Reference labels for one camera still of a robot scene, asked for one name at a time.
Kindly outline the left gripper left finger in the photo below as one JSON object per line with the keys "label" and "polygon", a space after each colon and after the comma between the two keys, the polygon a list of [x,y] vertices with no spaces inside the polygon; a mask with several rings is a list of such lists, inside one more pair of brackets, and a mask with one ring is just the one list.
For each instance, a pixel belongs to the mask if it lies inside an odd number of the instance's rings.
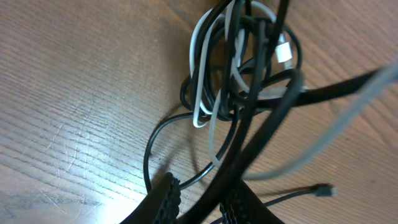
{"label": "left gripper left finger", "polygon": [[180,196],[179,180],[168,172],[121,224],[175,224]]}

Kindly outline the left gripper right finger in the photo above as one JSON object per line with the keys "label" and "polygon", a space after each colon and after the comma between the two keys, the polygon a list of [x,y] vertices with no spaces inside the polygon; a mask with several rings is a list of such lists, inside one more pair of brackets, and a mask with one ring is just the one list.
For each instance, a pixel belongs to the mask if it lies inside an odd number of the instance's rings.
{"label": "left gripper right finger", "polygon": [[220,212],[222,224],[284,224],[244,182],[221,201]]}

